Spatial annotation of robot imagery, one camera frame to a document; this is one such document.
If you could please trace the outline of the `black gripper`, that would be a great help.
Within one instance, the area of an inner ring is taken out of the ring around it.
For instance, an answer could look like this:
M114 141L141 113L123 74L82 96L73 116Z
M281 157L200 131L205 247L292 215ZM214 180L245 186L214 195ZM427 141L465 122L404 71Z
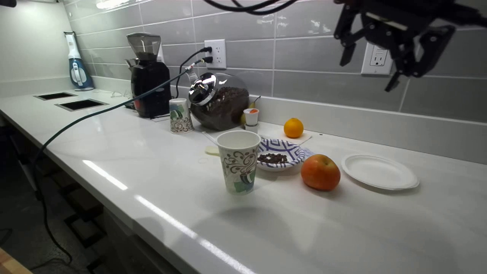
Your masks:
M420 78L430 72L458 26L487 26L474 8L456 0L339 0L342 11L333 37L343 48L339 65L347 66L356 42L386 49L395 72L385 87L391 92L400 77Z

